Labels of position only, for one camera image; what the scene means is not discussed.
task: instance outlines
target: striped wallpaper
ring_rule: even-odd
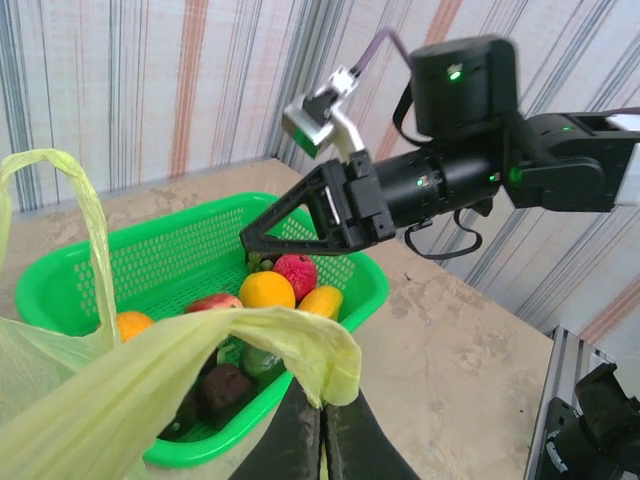
[[[0,150],[66,149],[99,191],[265,154],[304,173],[314,162],[279,111],[383,26],[410,49],[511,37],[527,115],[640,105],[638,0],[0,0]],[[410,150],[390,122],[408,78],[384,44],[347,104],[378,161]],[[21,211],[72,197],[44,166],[11,189]],[[463,215],[483,247],[440,263],[535,328],[562,323],[620,355],[640,341],[639,220],[514,210],[501,192],[489,218]],[[469,240],[442,216],[416,243]]]

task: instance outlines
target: plastic bag handle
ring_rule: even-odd
[[[82,166],[67,152],[54,148],[43,148],[27,152],[14,153],[0,163],[0,272],[7,254],[9,227],[13,206],[9,195],[9,179],[21,168],[37,162],[48,161],[62,171],[75,191],[82,210],[91,246],[91,266],[94,271],[96,304],[104,339],[108,348],[120,343],[120,335],[116,327],[116,303],[111,276],[109,258],[109,242],[107,237],[107,220],[87,174]]]

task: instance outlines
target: yellow fruit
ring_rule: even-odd
[[[120,338],[123,342],[131,340],[145,328],[153,325],[151,317],[140,312],[123,312],[116,316]]]
[[[300,302],[298,310],[338,320],[344,297],[336,287],[325,285],[311,290]]]
[[[296,307],[289,280],[276,272],[252,273],[240,287],[240,301],[247,308]]]

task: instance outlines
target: red apple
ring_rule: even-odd
[[[230,293],[214,293],[189,304],[185,312],[193,313],[213,308],[242,308],[242,302]]]

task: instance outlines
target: green plastic basket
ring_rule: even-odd
[[[243,193],[109,235],[118,311],[137,310],[155,321],[183,313],[193,300],[215,292],[237,294],[247,276],[239,232],[278,197]],[[311,217],[298,209],[270,233],[317,238]],[[364,253],[315,257],[319,284],[342,290],[340,323],[354,331],[386,300],[384,272]],[[16,305],[26,323],[82,336],[95,331],[93,269],[89,243],[57,250],[31,265],[20,279]],[[234,351],[237,364],[241,348]],[[156,440],[145,460],[164,467],[192,467],[240,441],[284,396],[291,381],[280,375],[222,430],[197,425],[178,442]]]

